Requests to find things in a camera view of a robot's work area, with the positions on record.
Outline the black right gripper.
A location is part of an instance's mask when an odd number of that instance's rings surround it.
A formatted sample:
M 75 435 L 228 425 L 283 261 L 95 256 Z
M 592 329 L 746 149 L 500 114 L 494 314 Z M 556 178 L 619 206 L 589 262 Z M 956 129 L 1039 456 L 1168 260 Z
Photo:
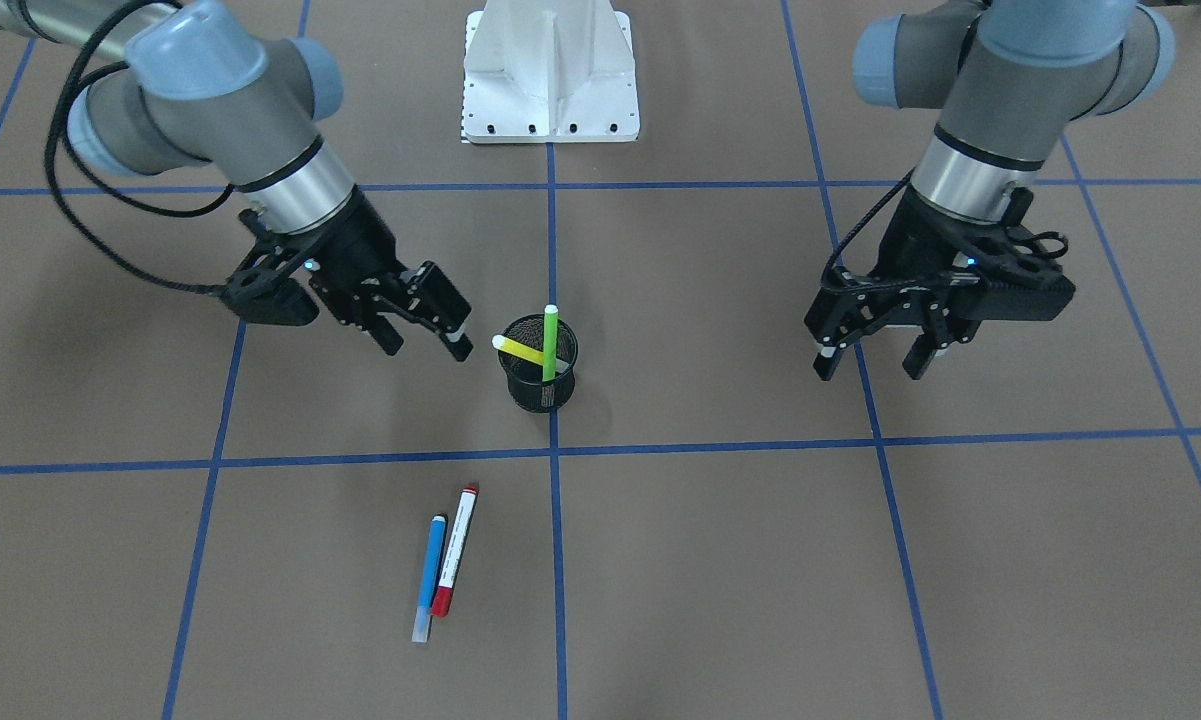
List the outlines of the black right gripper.
M 436 263 L 416 270 L 396 256 L 396 238 L 362 190 L 327 227 L 331 238 L 315 256 L 311 284 L 335 320 L 355 325 L 388 356 L 402 350 L 404 338 L 390 322 L 390 311 L 372 298 L 390 290 L 394 313 L 435 334 L 446 352 L 464 364 L 473 350 L 466 331 L 472 306 Z

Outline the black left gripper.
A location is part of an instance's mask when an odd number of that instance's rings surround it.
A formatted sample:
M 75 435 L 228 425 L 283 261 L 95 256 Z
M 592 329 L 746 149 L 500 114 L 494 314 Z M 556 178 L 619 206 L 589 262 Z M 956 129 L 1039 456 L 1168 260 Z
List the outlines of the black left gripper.
M 902 368 L 920 382 L 949 346 L 969 343 L 990 319 L 990 227 L 948 217 L 902 190 L 868 274 L 842 266 L 805 316 L 818 343 L 812 368 L 836 374 L 844 352 L 885 325 L 919 325 Z

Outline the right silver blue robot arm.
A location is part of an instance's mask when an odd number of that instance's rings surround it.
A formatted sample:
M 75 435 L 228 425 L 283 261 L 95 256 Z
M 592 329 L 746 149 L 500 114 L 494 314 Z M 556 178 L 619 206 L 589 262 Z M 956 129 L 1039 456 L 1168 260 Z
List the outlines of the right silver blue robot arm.
M 249 324 L 298 328 L 329 310 L 394 355 L 400 318 L 435 334 L 455 360 L 470 356 L 468 301 L 440 265 L 398 258 L 394 233 L 319 132 L 343 94 L 324 46 L 258 38 L 221 1 L 0 1 L 0 31 L 74 47 L 44 140 L 46 184 L 76 232 L 125 272 L 216 299 Z M 225 190 L 187 217 L 240 197 L 251 250 L 215 284 L 147 272 L 74 214 L 60 152 L 94 187 L 160 217 L 172 209 L 125 196 L 103 174 L 217 168 Z

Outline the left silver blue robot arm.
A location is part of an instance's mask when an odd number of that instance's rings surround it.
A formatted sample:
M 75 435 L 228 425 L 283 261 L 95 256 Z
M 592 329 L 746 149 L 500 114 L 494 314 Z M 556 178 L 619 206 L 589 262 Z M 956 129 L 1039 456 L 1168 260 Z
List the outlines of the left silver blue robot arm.
M 1051 322 L 1076 288 L 1060 232 L 1029 232 L 1033 184 L 1068 124 L 1149 96 L 1176 58 L 1170 22 L 1136 1 L 948 1 L 870 24 L 853 85 L 870 104 L 936 109 L 918 166 L 883 196 L 894 204 L 876 264 L 829 256 L 805 316 L 827 382 L 844 352 L 884 328 L 916 328 L 903 359 L 914 379 L 985 322 Z

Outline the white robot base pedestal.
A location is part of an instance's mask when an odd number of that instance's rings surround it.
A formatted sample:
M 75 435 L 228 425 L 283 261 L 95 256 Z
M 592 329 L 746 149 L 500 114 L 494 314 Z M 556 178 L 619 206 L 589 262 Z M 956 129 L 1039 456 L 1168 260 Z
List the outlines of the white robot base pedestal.
M 486 1 L 464 28 L 464 142 L 640 137 L 631 18 L 613 2 Z

